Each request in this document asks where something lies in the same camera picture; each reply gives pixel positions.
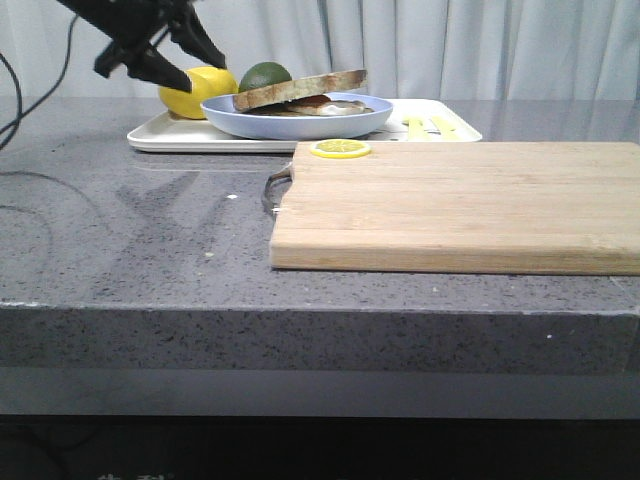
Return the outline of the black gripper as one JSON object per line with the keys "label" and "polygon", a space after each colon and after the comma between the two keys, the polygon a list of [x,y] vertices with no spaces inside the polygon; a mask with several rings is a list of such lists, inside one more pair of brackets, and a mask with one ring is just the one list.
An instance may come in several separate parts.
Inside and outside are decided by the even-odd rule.
{"label": "black gripper", "polygon": [[226,69],[226,57],[202,26],[189,1],[64,1],[66,8],[111,39],[96,58],[94,70],[108,78],[124,65],[128,76],[181,92],[192,91],[192,81],[152,44],[161,30],[184,52],[216,68]]}

